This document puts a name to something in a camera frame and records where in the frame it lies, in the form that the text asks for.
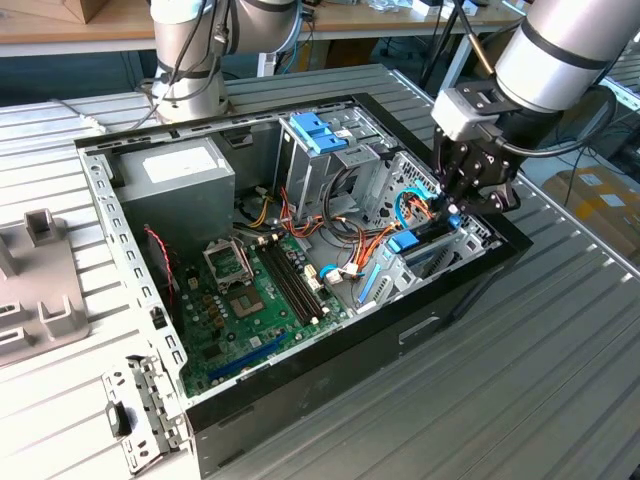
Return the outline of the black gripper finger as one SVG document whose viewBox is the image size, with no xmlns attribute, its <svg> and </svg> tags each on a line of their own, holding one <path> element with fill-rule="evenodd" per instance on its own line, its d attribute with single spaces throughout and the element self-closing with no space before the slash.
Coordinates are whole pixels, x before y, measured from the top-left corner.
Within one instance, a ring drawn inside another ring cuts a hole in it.
<svg viewBox="0 0 640 480">
<path fill-rule="evenodd" d="M 464 193 L 448 193 L 447 200 L 464 215 L 493 215 L 521 207 L 521 199 L 511 180 L 484 187 L 470 185 Z"/>
<path fill-rule="evenodd" d="M 440 188 L 450 204 L 458 204 L 472 185 L 470 169 L 471 145 L 448 138 L 441 127 L 433 136 L 432 169 L 439 179 Z"/>
</svg>

